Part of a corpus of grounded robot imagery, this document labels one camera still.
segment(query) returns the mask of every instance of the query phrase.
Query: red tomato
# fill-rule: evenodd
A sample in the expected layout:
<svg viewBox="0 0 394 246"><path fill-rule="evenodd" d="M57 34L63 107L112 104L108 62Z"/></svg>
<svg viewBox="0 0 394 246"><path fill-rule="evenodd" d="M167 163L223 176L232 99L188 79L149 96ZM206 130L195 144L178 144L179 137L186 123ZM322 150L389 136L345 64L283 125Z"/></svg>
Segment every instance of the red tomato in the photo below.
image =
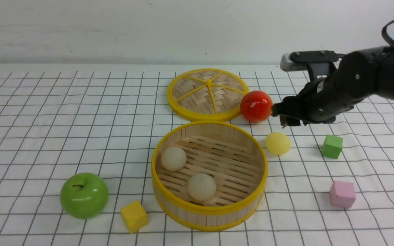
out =
<svg viewBox="0 0 394 246"><path fill-rule="evenodd" d="M246 120L258 123L272 115L272 105L272 99L267 93L252 91L244 95L239 107Z"/></svg>

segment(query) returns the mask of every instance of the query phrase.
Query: white ball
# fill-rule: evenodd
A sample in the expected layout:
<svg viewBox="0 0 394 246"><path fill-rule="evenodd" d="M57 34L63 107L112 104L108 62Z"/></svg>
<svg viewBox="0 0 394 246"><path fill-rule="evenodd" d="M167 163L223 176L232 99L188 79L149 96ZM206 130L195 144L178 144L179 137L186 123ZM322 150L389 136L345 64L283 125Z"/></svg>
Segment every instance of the white ball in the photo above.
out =
<svg viewBox="0 0 394 246"><path fill-rule="evenodd" d="M215 180L206 173L195 174L188 181L188 193L197 201L208 201L216 191Z"/></svg>
<svg viewBox="0 0 394 246"><path fill-rule="evenodd" d="M169 171L179 171L186 164L186 152L179 147L166 148L161 155L161 164Z"/></svg>

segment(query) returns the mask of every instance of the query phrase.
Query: grid paper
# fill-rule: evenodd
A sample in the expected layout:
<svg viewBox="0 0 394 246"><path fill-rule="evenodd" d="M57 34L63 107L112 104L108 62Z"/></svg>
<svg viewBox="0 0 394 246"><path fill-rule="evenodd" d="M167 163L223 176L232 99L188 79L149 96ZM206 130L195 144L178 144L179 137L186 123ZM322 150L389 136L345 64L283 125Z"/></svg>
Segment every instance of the grid paper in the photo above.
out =
<svg viewBox="0 0 394 246"><path fill-rule="evenodd" d="M179 73L127 71L0 72L0 246L394 246L394 101L372 96L330 125L232 120L262 144L284 132L292 148L268 155L265 197L250 219L197 232L161 211L150 172L160 139L188 123L166 100ZM277 66L229 72L275 103L308 81ZM320 154L326 134L344 138L337 160ZM110 193L103 213L87 221L59 203L61 185L80 172L99 174ZM333 180L354 183L351 209L330 206ZM119 210L134 200L149 224L130 235Z"/></svg>

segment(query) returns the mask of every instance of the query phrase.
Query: green apple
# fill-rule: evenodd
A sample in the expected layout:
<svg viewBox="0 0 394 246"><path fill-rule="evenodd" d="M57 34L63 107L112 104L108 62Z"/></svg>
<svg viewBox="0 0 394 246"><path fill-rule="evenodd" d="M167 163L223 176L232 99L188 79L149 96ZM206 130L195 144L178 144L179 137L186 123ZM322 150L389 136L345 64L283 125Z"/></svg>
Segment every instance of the green apple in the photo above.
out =
<svg viewBox="0 0 394 246"><path fill-rule="evenodd" d="M89 219L103 211L108 188L104 180L94 173L78 173L62 186L61 206L67 214L78 219Z"/></svg>

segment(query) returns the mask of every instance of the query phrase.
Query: wooden block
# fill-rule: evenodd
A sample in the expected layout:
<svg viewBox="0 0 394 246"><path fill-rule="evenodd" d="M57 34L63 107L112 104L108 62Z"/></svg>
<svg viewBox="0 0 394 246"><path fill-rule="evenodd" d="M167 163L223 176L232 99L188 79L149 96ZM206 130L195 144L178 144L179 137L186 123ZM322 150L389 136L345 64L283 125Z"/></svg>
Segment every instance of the wooden block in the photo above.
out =
<svg viewBox="0 0 394 246"><path fill-rule="evenodd" d="M338 159L343 148L343 138L327 134L322 146L322 155L333 159Z"/></svg>
<svg viewBox="0 0 394 246"><path fill-rule="evenodd" d="M355 202L354 184L334 181L329 190L329 196L333 207L350 208Z"/></svg>
<svg viewBox="0 0 394 246"><path fill-rule="evenodd" d="M134 201L123 207L121 216L130 234L135 233L148 224L148 215L139 201Z"/></svg>

